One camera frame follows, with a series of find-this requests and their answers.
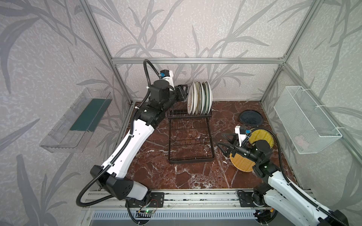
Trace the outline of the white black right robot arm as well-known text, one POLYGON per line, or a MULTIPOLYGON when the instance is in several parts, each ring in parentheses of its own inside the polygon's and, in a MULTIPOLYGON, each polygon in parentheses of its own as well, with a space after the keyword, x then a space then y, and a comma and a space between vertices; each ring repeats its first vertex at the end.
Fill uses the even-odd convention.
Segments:
POLYGON ((285 174, 283 166, 274 164, 270 157, 272 146, 266 140, 248 144, 252 130, 235 127, 235 133, 223 134, 227 143, 218 148, 225 157, 242 156, 254 163, 253 172, 263 182, 254 188, 252 200, 256 206, 267 205, 282 214, 296 226, 347 226, 347 217, 341 211, 332 211, 322 205, 285 174))

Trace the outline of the orange sunburst plate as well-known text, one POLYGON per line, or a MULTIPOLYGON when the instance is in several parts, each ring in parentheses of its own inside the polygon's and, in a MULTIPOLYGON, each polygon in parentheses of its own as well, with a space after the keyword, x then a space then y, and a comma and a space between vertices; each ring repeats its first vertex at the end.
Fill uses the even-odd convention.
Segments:
POLYGON ((211 111, 211 108, 212 108, 212 98, 213 98, 213 94, 212 94, 212 90, 211 90, 211 87, 210 87, 210 84, 209 82, 206 82, 206 85, 208 87, 208 97, 209 97, 209 107, 208 107, 208 114, 210 113, 211 111))
POLYGON ((191 115, 192 109, 193 109, 193 85, 190 85, 188 91, 188 102, 187 102, 187 111, 189 115, 191 115))

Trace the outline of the cream floral plate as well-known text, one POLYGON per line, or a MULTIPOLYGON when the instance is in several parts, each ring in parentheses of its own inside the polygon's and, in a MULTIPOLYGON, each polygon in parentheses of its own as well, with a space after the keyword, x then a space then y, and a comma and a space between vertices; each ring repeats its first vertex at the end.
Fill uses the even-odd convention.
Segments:
POLYGON ((197 106, 197 114, 200 115, 200 107, 201 107, 201 98, 200 98, 200 83, 196 82, 197 94, 198 94, 198 106, 197 106))

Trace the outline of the green yellow woven plate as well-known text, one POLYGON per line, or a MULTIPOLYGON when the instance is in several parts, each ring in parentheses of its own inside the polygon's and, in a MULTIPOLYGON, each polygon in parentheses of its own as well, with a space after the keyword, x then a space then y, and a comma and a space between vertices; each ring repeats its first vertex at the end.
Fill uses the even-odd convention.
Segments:
POLYGON ((265 140, 269 144, 270 148, 273 148, 274 146, 273 135, 265 129, 253 130, 251 132, 249 143, 253 145, 256 141, 259 140, 265 140))

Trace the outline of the mint green flower plate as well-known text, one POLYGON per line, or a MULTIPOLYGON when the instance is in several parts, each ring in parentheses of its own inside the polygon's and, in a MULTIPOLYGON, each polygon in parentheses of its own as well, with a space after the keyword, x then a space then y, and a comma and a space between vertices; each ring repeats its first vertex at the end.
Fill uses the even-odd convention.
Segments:
POLYGON ((207 82, 202 82, 203 89, 204 89, 204 108, 203 108, 203 115, 207 115, 208 109, 209 109, 209 86, 207 82))

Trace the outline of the white plate dark lettered rim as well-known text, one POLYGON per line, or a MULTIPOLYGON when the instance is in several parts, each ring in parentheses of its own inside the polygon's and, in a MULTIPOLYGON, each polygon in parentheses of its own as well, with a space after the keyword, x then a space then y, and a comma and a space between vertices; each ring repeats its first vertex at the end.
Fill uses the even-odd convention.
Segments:
POLYGON ((200 107, 200 114, 204 115, 205 114, 205 89, 203 86, 203 83, 200 82, 200 98, 201 98, 201 107, 200 107))

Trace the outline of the orange woven plate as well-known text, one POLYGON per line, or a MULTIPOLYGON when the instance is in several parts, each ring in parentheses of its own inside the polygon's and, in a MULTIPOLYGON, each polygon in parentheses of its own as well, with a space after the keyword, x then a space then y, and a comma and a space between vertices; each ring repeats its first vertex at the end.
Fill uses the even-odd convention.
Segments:
POLYGON ((253 161, 244 158, 239 154, 235 154, 235 156, 232 156, 232 154, 230 154, 230 160, 238 170, 243 172, 252 172, 253 166, 255 166, 255 163, 253 161))

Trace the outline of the black wire dish rack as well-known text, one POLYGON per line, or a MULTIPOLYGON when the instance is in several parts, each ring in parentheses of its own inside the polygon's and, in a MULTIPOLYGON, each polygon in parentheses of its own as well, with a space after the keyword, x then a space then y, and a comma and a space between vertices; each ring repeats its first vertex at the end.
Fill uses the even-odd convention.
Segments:
POLYGON ((170 164, 207 163, 215 159, 210 130, 211 117, 211 112, 206 115, 188 114, 186 102, 177 103, 169 110, 170 164))

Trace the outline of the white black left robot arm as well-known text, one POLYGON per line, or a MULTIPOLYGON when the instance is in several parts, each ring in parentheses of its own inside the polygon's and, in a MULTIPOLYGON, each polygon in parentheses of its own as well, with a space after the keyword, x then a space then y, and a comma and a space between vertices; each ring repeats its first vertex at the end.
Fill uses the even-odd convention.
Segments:
POLYGON ((101 166, 95 165, 90 173, 93 179, 81 190, 76 198, 76 205, 89 207, 110 198, 126 201, 130 212, 130 201, 145 207, 151 202, 151 190, 145 185, 126 178, 128 169, 136 154, 166 117, 167 111, 177 102, 187 99, 187 85, 173 83, 170 70, 158 71, 148 60, 143 60, 147 80, 147 93, 142 102, 135 107, 130 120, 130 129, 111 156, 101 166), (91 202, 82 202, 83 195, 93 184, 109 194, 91 202))

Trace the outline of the dark blue oval plate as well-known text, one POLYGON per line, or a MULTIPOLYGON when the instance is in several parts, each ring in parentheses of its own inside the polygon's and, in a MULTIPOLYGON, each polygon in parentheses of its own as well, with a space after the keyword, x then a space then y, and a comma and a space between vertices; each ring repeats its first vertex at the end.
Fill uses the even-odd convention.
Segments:
POLYGON ((239 114, 238 120, 248 126, 258 127, 264 123, 263 116, 255 110, 245 110, 239 114))

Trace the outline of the white plate green emblem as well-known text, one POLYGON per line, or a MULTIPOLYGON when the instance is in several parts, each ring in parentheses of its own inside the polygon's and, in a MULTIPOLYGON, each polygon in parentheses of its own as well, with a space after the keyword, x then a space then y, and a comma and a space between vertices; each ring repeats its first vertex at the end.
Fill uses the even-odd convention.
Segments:
POLYGON ((192 88, 193 88, 193 98, 192 98, 192 114, 194 115, 196 112, 196 107, 197 107, 197 89, 196 89, 196 84, 195 82, 192 83, 192 88))

